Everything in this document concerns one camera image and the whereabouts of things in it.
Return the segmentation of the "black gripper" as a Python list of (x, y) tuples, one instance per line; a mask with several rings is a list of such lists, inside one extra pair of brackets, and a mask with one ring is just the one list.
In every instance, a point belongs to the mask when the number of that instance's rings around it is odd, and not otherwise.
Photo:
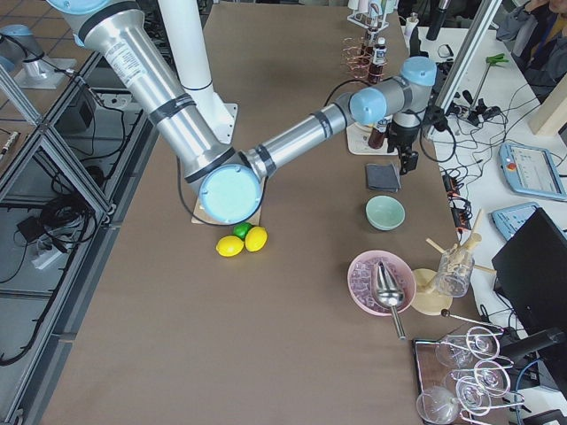
[(388, 151), (397, 151), (401, 174), (416, 169), (418, 152), (412, 151), (412, 145), (420, 127), (421, 119), (413, 113), (397, 112), (392, 116), (388, 129)]

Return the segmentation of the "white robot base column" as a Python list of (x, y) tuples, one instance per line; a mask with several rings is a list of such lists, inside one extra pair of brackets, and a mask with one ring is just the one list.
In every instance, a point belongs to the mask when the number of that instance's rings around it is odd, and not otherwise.
[(214, 90), (198, 3), (161, 0), (159, 9), (180, 83), (220, 142), (229, 144), (237, 105), (224, 103)]

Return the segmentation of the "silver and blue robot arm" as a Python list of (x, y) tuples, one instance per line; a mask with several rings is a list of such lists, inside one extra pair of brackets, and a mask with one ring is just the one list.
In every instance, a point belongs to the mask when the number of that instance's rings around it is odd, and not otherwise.
[(159, 9), (174, 53), (170, 67), (144, 30), (134, 1), (56, 1), (75, 41), (101, 53), (169, 143), (205, 212), (224, 225), (260, 208), (262, 183), (276, 170), (354, 123), (392, 117), (392, 142), (410, 153), (430, 101), (437, 67), (429, 58), (404, 61), (400, 72), (356, 93), (345, 93), (305, 120), (249, 151), (235, 151), (218, 137), (229, 119), (211, 82), (198, 7), (162, 1)]

